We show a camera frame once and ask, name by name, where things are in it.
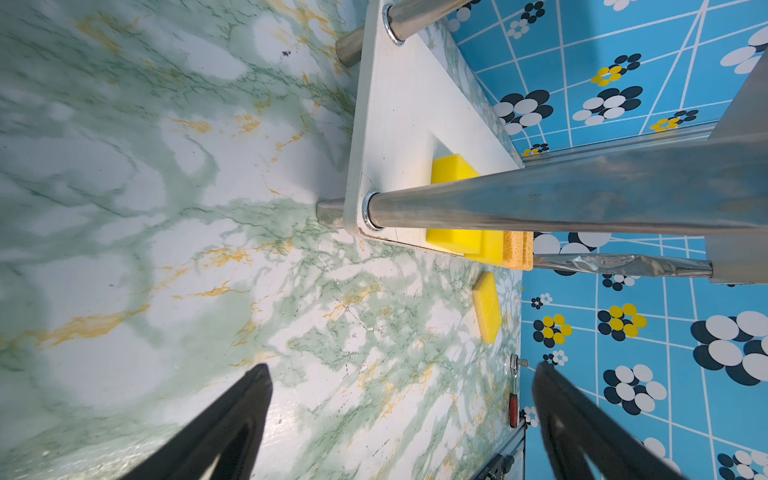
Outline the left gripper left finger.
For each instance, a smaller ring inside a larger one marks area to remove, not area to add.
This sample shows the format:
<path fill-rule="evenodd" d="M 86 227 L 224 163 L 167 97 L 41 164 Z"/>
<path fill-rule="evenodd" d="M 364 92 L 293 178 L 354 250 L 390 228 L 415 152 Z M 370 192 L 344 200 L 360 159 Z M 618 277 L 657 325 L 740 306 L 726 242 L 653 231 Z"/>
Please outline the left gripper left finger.
<path fill-rule="evenodd" d="M 126 479 L 249 479 L 273 394 L 267 364 L 254 366 Z"/>

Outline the orange sponge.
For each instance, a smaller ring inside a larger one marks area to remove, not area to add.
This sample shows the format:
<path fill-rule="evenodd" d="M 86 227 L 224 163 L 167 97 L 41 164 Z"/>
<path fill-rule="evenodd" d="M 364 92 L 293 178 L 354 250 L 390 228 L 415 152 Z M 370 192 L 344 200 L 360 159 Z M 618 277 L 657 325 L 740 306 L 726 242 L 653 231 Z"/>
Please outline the orange sponge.
<path fill-rule="evenodd" d="M 530 271 L 533 269 L 533 250 L 532 232 L 504 232 L 501 265 L 511 270 Z"/>

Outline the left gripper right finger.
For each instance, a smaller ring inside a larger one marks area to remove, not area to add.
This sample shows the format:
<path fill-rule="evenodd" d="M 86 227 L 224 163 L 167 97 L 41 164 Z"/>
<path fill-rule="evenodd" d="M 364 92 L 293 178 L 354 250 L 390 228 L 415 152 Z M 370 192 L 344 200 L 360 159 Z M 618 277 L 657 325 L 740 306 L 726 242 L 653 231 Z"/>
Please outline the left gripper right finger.
<path fill-rule="evenodd" d="M 680 479 L 555 367 L 535 370 L 532 394 L 547 456 L 557 479 Z"/>

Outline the yellow sponge diagonal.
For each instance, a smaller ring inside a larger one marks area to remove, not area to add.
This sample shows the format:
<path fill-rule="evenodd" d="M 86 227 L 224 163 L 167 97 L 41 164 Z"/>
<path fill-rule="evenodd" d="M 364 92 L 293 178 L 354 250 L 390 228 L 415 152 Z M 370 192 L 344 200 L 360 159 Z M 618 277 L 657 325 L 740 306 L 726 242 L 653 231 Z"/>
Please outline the yellow sponge diagonal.
<path fill-rule="evenodd" d="M 472 289 L 475 312 L 481 339 L 493 345 L 502 324 L 502 311 L 492 272 L 480 274 Z"/>

